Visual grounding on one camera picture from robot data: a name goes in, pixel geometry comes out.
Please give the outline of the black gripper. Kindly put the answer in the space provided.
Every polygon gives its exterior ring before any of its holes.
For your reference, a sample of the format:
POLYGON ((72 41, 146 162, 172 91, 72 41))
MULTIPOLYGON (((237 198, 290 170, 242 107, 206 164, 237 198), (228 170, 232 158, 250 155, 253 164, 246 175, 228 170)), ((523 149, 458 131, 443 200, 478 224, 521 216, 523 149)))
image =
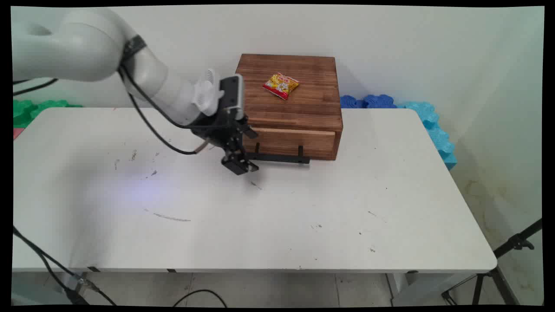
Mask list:
POLYGON ((203 116, 190 126, 194 135, 224 150, 222 166, 238 176, 259 169, 243 146, 244 136, 256 139, 258 133, 248 124, 248 116, 242 114, 238 118, 239 113, 238 110, 223 110, 210 117, 203 116))

